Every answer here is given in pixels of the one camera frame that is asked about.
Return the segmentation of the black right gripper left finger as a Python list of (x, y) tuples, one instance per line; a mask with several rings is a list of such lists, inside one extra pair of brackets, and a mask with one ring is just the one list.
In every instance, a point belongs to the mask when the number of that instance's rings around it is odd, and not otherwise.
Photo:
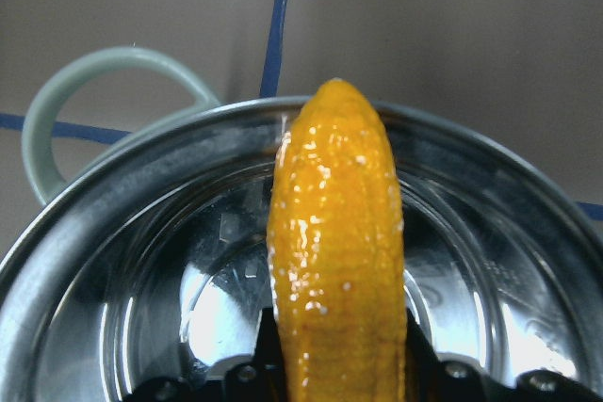
[(285, 365), (273, 310), (259, 317), (253, 357), (231, 368), (223, 381), (224, 401), (281, 401), (287, 398)]

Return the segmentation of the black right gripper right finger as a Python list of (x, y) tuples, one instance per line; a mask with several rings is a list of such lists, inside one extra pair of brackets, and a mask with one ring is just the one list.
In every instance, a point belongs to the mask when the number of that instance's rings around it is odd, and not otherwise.
[(406, 314), (406, 400), (484, 401), (478, 371), (465, 362), (440, 360), (409, 309)]

